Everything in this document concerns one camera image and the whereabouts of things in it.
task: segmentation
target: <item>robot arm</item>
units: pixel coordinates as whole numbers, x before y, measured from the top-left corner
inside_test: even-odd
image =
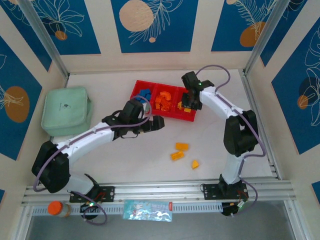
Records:
[[[156,131],[165,126],[161,116],[153,116],[153,120],[139,124],[146,120],[139,118],[143,115],[143,105],[132,99],[126,103],[123,110],[105,117],[96,126],[74,138],[58,144],[53,144],[51,141],[45,142],[33,164],[32,173],[37,176],[49,157],[61,150],[42,172],[39,178],[41,183],[50,193],[69,190],[94,199],[101,192],[100,186],[89,175],[72,172],[72,165],[93,149],[122,138],[128,132],[138,135]]]
[[[244,111],[232,104],[221,93],[216,91],[216,87],[212,82],[209,80],[201,82],[193,71],[186,73],[182,77],[182,81],[188,90],[188,93],[184,93],[182,96],[182,105],[184,107],[201,110],[202,106],[206,105],[221,119],[225,120],[223,143],[228,154],[221,176],[227,185],[238,183],[240,181],[239,172],[242,167],[243,155],[253,151],[255,145],[258,144],[257,139],[238,113],[242,114],[252,125],[255,132],[258,133],[255,113],[252,110]]]

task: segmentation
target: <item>white table surface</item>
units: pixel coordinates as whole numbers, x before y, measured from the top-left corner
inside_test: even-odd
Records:
[[[91,126],[105,116],[121,110],[129,99],[136,80],[183,87],[181,76],[187,70],[131,71],[71,75],[68,87],[83,86],[93,102]],[[244,110],[250,105],[238,70],[231,70],[231,81],[219,91]],[[216,86],[227,79],[223,70],[204,70],[201,81],[209,79]],[[79,173],[87,173],[98,183],[183,181],[217,179],[224,170],[227,151],[223,144],[225,121],[207,106],[198,110],[194,122],[164,118],[165,127],[140,134],[136,139],[117,139],[102,145],[80,158],[73,166]],[[54,142],[66,137],[55,137]],[[177,142],[188,143],[185,157],[172,161]],[[256,146],[254,153],[261,153]],[[192,170],[193,160],[200,166]],[[272,172],[267,157],[251,157],[246,161],[244,177],[268,177]]]

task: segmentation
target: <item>cable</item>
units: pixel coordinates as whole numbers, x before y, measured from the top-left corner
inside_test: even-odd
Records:
[[[242,182],[244,182],[246,185],[248,185],[249,187],[251,187],[251,188],[254,190],[254,192],[255,192],[255,199],[254,199],[253,203],[250,205],[250,207],[248,207],[248,208],[246,208],[245,210],[237,213],[237,215],[239,215],[239,214],[242,214],[242,213],[248,211],[248,209],[252,208],[252,207],[257,203],[257,201],[258,201],[258,196],[259,196],[259,195],[258,195],[258,191],[255,189],[255,187],[252,186],[250,183],[248,183],[247,181],[245,181],[245,180],[241,177],[241,172],[242,172],[242,169],[243,169],[243,167],[244,167],[245,160],[246,160],[246,158],[249,158],[249,157],[259,157],[259,158],[263,158],[263,157],[267,154],[267,150],[266,150],[266,146],[265,146],[265,145],[263,144],[263,142],[260,140],[258,134],[257,134],[256,131],[254,130],[254,128],[251,126],[251,124],[248,122],[248,120],[245,118],[245,116],[243,116],[242,113],[240,113],[238,110],[234,109],[233,106],[232,106],[229,102],[227,102],[223,97],[221,97],[220,94],[219,94],[219,92],[217,92],[218,89],[220,89],[221,87],[227,85],[227,84],[230,82],[231,74],[230,74],[230,72],[228,71],[228,69],[226,69],[225,67],[223,67],[223,66],[221,66],[221,65],[212,64],[212,65],[207,65],[207,66],[202,67],[201,69],[199,69],[199,70],[196,72],[195,75],[198,75],[202,70],[204,70],[204,69],[206,69],[206,68],[209,68],[209,67],[221,68],[221,69],[223,69],[223,70],[227,73],[227,75],[228,75],[227,81],[224,82],[224,83],[222,83],[222,84],[220,84],[219,86],[217,86],[217,87],[215,88],[214,93],[216,94],[216,96],[217,96],[223,103],[225,103],[232,111],[234,111],[236,114],[238,114],[238,115],[242,118],[242,120],[243,120],[243,121],[245,122],[245,124],[249,127],[249,129],[251,130],[252,134],[254,135],[254,137],[256,138],[256,140],[258,141],[258,143],[259,143],[259,145],[260,145],[260,147],[261,147],[261,150],[262,150],[262,154],[250,153],[250,154],[247,154],[247,155],[243,156],[243,159],[242,159],[242,161],[241,161],[240,168],[239,168],[239,172],[238,172],[238,176],[239,176],[239,178],[240,178],[240,180],[241,180]]]
[[[150,107],[149,115],[145,118],[145,120],[143,120],[143,121],[141,121],[141,122],[139,122],[139,123],[135,123],[135,124],[119,124],[119,125],[113,125],[113,126],[100,127],[100,128],[98,128],[98,129],[96,129],[95,132],[94,132],[94,131],[87,132],[86,134],[81,135],[81,136],[77,137],[76,139],[72,140],[72,141],[69,143],[69,145],[64,145],[64,146],[62,146],[62,147],[59,148],[54,154],[52,154],[52,155],[48,158],[48,160],[43,164],[43,166],[41,167],[41,169],[40,169],[40,171],[38,172],[38,174],[37,174],[37,176],[36,176],[36,178],[35,178],[35,181],[34,181],[34,183],[33,183],[33,190],[34,190],[35,192],[39,193],[39,192],[42,192],[42,191],[44,191],[44,190],[47,189],[47,188],[37,189],[37,185],[39,184],[40,177],[41,177],[42,173],[44,172],[44,170],[45,170],[45,168],[48,166],[48,164],[49,164],[60,152],[62,152],[64,149],[70,147],[72,144],[74,144],[74,143],[76,143],[76,142],[78,142],[78,141],[80,141],[80,140],[82,140],[82,139],[90,136],[91,134],[95,134],[95,133],[100,132],[100,131],[103,131],[103,130],[113,129],[113,128],[138,127],[138,126],[146,123],[146,122],[150,119],[151,114],[152,114],[152,106],[151,106],[150,102],[149,102],[146,98],[144,98],[143,96],[139,96],[139,95],[133,96],[132,98],[133,98],[133,99],[142,98],[142,99],[145,100],[146,103],[149,105],[149,107]],[[95,223],[95,222],[90,222],[90,221],[87,221],[87,223],[90,223],[90,224],[92,224],[92,225],[103,225],[103,224],[105,224],[105,223],[107,222],[107,214],[106,214],[106,212],[103,210],[103,208],[102,208],[99,204],[97,204],[93,199],[91,199],[91,198],[89,198],[89,197],[81,194],[80,192],[74,192],[74,193],[75,193],[75,194],[78,194],[79,196],[81,196],[81,197],[87,199],[88,201],[96,204],[96,206],[103,212],[103,214],[104,214],[104,216],[105,216],[105,221],[104,221],[103,223]]]

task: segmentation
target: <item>orange bottle cap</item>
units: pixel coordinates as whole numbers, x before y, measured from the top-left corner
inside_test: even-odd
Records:
[[[58,215],[61,213],[64,205],[60,201],[53,201],[48,206],[48,212],[51,215]]]

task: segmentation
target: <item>wall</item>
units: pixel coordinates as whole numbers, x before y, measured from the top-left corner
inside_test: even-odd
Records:
[[[242,69],[277,0],[33,0],[71,73]],[[0,5],[35,53],[14,0]],[[47,66],[46,56],[39,57]]]
[[[21,84],[25,84],[29,98],[29,113],[26,116],[26,120],[24,118],[16,118],[16,116],[21,116],[21,114],[13,116],[9,113],[14,107],[21,106],[19,104],[11,102],[8,108],[4,106],[0,109],[0,143],[2,147],[11,141],[14,136],[17,136],[17,132],[22,133],[26,129],[25,136],[24,134],[22,136],[23,143],[20,146],[21,149],[19,147],[17,154],[11,155],[10,151],[9,153],[0,154],[0,189],[5,190],[0,204],[0,239],[8,239],[12,230],[11,228],[19,217],[16,213],[21,204],[26,185],[30,185],[34,179],[31,167],[41,144],[48,139],[48,135],[40,127],[46,93],[50,89],[62,87],[64,79],[54,64],[51,64],[47,71],[1,7],[0,22],[2,26],[5,26],[0,28],[0,36],[14,52],[6,57],[7,61],[2,69],[0,69],[2,77],[0,85],[6,91],[6,85],[20,81]],[[13,61],[16,61],[11,62],[13,63],[11,65],[12,72],[6,75],[7,78],[3,78],[4,67],[10,63],[12,58],[14,58]],[[25,74],[19,79],[17,78],[17,72]],[[8,128],[10,128],[11,133],[3,134],[3,130]]]
[[[320,180],[320,146],[314,144],[319,143],[320,129],[312,125],[316,123],[311,116],[315,101],[311,101],[309,93],[304,93],[306,88],[302,83],[309,83],[306,70],[311,65],[307,64],[306,54],[312,36],[317,32],[319,12],[320,2],[308,0],[266,66],[259,59],[249,75],[280,170],[285,179],[291,180],[315,239],[320,236],[320,206],[311,184]]]

